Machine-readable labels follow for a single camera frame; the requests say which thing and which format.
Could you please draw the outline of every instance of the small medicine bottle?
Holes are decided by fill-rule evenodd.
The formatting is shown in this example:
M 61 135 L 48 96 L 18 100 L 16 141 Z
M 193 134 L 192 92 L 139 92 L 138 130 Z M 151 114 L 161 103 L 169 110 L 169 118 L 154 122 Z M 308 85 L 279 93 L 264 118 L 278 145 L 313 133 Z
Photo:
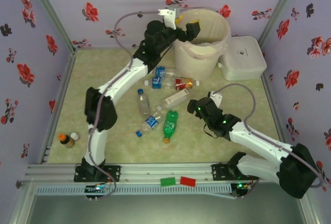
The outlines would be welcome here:
M 74 140 L 64 133 L 61 133 L 58 136 L 58 139 L 60 140 L 61 144 L 64 145 L 66 148 L 71 148 L 74 145 Z
M 72 132 L 70 137 L 74 140 L 74 141 L 79 141 L 81 137 L 79 137 L 78 133 L 76 132 Z

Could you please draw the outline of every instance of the trash bin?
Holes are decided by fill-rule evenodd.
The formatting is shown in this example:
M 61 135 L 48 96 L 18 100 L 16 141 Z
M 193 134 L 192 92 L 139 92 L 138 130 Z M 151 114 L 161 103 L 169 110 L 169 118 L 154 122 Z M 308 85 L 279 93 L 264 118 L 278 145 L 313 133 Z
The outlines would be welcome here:
M 192 9 L 182 15 L 178 27 L 186 31 L 188 22 L 199 19 L 200 32 L 191 42 L 175 41 L 176 68 L 182 77 L 205 80 L 227 48 L 230 26 L 222 15 L 212 10 Z

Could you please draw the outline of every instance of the grey floor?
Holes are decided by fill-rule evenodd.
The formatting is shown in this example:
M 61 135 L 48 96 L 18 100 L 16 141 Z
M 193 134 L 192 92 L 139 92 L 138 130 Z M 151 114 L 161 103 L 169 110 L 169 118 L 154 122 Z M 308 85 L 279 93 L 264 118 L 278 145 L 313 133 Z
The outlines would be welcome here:
M 206 195 L 110 196 L 98 202 L 84 197 L 36 197 L 30 224 L 196 224 L 281 223 L 303 221 L 297 199 L 276 184 L 260 183 L 243 200 Z

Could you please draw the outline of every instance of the green soda bottle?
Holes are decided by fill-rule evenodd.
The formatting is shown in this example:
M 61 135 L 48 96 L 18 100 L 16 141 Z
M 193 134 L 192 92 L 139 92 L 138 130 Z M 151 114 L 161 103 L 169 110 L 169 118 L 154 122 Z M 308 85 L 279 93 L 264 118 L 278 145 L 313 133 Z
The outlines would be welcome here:
M 170 137 L 174 134 L 176 130 L 177 120 L 178 120 L 177 111 L 169 110 L 163 125 L 163 134 L 164 134 L 163 142 L 165 144 L 169 144 Z

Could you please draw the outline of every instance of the white box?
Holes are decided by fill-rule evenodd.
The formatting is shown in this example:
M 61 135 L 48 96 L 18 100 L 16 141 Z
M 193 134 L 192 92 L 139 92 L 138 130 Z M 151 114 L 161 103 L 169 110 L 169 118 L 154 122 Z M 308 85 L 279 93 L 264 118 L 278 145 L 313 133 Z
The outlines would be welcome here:
M 230 81 L 259 78 L 267 64 L 257 40 L 251 36 L 232 37 L 225 54 L 220 56 L 218 67 Z

